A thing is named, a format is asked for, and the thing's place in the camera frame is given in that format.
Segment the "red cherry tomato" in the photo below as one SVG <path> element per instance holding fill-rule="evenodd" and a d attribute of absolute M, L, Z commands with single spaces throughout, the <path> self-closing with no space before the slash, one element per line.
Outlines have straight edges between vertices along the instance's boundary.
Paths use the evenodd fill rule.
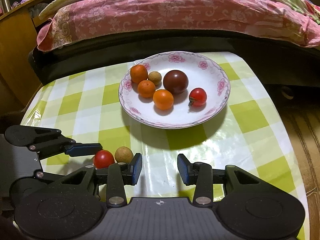
<path fill-rule="evenodd" d="M 207 93 L 202 88 L 195 88 L 189 95 L 189 106 L 203 106 L 207 101 Z"/>
<path fill-rule="evenodd" d="M 113 163 L 115 163 L 115 159 L 112 153 L 106 150 L 98 151 L 93 159 L 93 165 L 96 166 L 97 169 L 107 168 Z"/>

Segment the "orange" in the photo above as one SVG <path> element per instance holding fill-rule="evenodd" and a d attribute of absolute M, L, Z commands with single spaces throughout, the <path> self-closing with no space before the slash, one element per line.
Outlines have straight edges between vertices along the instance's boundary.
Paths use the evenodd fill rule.
<path fill-rule="evenodd" d="M 148 71 L 144 65 L 135 65 L 130 69 L 130 76 L 134 83 L 139 84 L 141 81 L 148 79 Z"/>
<path fill-rule="evenodd" d="M 173 106 L 173 95 L 165 89 L 159 89 L 153 94 L 153 102 L 160 110 L 168 110 Z"/>
<path fill-rule="evenodd" d="M 143 80 L 138 85 L 138 93 L 144 98 L 151 98 L 155 91 L 156 86 L 150 80 Z"/>

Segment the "pink blanket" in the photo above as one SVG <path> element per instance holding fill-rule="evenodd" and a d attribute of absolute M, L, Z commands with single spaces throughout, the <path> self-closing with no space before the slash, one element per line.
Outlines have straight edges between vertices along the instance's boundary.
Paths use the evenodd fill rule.
<path fill-rule="evenodd" d="M 83 0 L 57 12 L 37 37 L 50 51 L 112 33 L 158 29 L 218 29 L 320 44 L 320 26 L 273 0 Z"/>

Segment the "floral plate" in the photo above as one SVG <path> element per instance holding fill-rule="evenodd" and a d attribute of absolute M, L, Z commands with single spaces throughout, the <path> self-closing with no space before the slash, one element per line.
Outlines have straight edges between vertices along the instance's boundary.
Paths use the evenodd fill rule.
<path fill-rule="evenodd" d="M 224 70 L 211 59 L 192 52 L 171 51 L 141 60 L 148 70 L 164 75 L 170 70 L 183 71 L 189 85 L 185 92 L 174 96 L 173 107 L 162 111 L 156 108 L 152 98 L 142 98 L 137 93 L 137 84 L 131 82 L 130 70 L 119 86 L 119 100 L 123 109 L 137 121 L 162 129 L 180 129 L 203 123 L 214 117 L 226 105 L 230 94 L 230 82 Z M 189 94 L 201 87 L 207 93 L 207 102 L 201 107 L 189 107 Z M 164 89 L 162 83 L 156 89 Z"/>

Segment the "green and white checkered tablecloth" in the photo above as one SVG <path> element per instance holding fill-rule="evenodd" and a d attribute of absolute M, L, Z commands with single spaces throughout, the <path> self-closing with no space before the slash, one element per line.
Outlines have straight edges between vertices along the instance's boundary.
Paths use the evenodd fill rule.
<path fill-rule="evenodd" d="M 247 63 L 229 52 L 203 55 L 217 62 L 231 81 L 228 105 L 211 120 L 186 129 L 162 130 L 130 118 L 121 108 L 118 87 L 135 62 L 106 66 L 45 85 L 28 108 L 21 124 L 58 128 L 77 142 L 100 142 L 114 153 L 127 146 L 143 155 L 143 168 L 135 187 L 125 186 L 127 197 L 189 196 L 178 173 L 177 155 L 203 161 L 213 168 L 237 165 L 297 197 L 306 209 L 299 239 L 309 239 L 308 204 L 291 143 L 266 90 Z M 44 171 L 68 174 L 93 156 L 60 154 L 42 160 Z M 214 185 L 214 198 L 223 197 Z"/>

